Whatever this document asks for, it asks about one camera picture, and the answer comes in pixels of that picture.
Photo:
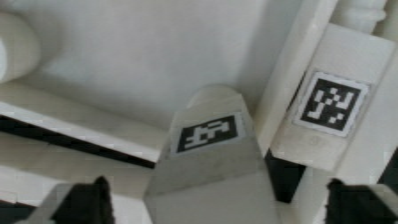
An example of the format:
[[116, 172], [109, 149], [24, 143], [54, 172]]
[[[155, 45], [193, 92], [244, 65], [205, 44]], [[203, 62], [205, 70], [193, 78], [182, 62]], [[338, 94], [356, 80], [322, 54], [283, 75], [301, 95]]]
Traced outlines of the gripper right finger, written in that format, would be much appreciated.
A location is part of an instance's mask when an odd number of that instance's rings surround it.
[[386, 184], [328, 184], [326, 224], [398, 224], [398, 191]]

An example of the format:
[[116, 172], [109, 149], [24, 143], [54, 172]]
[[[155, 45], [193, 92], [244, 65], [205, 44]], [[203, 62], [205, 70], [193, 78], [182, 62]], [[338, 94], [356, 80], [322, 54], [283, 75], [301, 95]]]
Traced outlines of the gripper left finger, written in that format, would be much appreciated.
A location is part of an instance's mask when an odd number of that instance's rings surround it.
[[100, 176], [93, 183], [59, 184], [31, 216], [17, 224], [114, 224], [107, 178]]

